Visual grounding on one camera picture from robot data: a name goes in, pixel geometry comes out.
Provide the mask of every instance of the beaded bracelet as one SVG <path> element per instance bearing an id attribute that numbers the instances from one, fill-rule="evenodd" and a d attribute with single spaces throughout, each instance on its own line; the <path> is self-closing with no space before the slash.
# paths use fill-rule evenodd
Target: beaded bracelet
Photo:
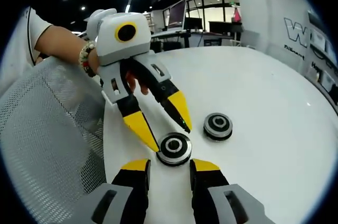
<path id="1" fill-rule="evenodd" d="M 89 53 L 95 48 L 95 42 L 89 41 L 86 43 L 86 45 L 82 48 L 80 55 L 79 55 L 79 63 L 81 67 L 84 69 L 86 74 L 88 74 L 89 77 L 94 77 L 96 74 L 89 66 L 88 56 Z"/>

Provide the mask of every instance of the white robot head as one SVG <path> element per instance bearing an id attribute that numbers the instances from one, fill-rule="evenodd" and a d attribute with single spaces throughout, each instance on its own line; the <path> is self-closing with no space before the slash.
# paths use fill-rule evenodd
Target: white robot head
<path id="1" fill-rule="evenodd" d="M 96 45 L 101 66 L 149 52 L 151 33 L 143 14 L 117 13 L 106 16 Z"/>
<path id="2" fill-rule="evenodd" d="M 113 15 L 116 14 L 117 11 L 115 8 L 103 10 L 103 9 L 98 9 L 95 12 L 93 12 L 87 22 L 87 37 L 90 40 L 95 40 L 98 36 L 98 31 L 100 28 L 100 24 L 102 22 L 102 19 L 105 18 L 108 15 Z"/>

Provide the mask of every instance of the round puck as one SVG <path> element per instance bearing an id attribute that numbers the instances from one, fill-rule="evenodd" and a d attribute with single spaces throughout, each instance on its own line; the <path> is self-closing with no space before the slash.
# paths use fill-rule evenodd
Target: round puck
<path id="1" fill-rule="evenodd" d="M 211 113 L 205 118 L 204 132 L 213 141 L 225 141 L 232 134 L 232 121 L 222 113 Z"/>
<path id="2" fill-rule="evenodd" d="M 157 152 L 156 156 L 167 166 L 180 166 L 191 156 L 191 141 L 184 134 L 169 133 L 161 138 L 158 144 L 160 152 Z"/>

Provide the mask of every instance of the yellow eye ring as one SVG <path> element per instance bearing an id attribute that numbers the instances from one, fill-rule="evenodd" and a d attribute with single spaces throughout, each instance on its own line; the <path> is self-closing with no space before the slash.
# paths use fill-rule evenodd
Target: yellow eye ring
<path id="1" fill-rule="evenodd" d="M 115 39 L 121 43 L 131 41 L 137 33 L 137 26 L 134 22 L 124 22 L 115 30 Z"/>

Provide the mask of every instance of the wrist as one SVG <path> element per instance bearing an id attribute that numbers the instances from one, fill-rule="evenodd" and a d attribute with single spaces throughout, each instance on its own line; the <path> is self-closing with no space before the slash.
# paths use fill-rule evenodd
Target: wrist
<path id="1" fill-rule="evenodd" d="M 100 62 L 96 53 L 96 48 L 91 50 L 88 55 L 89 67 L 97 74 L 97 69 L 99 68 Z"/>

